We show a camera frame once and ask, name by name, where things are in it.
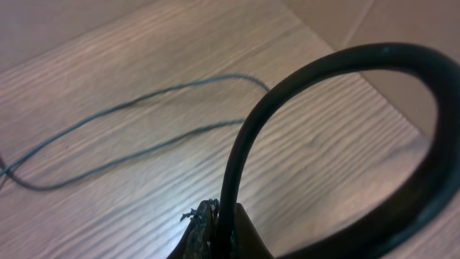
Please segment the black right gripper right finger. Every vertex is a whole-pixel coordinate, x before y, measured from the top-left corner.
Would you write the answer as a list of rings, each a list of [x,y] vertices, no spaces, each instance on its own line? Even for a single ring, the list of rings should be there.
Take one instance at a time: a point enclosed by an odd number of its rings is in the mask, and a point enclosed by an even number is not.
[[[241,259],[274,259],[267,249],[246,210],[236,204],[234,211],[237,257]]]

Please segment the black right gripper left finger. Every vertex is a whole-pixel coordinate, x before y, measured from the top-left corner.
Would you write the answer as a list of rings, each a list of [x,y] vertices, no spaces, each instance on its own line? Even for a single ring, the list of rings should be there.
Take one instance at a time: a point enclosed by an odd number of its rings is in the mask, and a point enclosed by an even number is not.
[[[184,213],[180,221],[189,219],[190,223],[167,259],[211,259],[219,207],[218,199],[208,199],[203,200],[196,209]]]

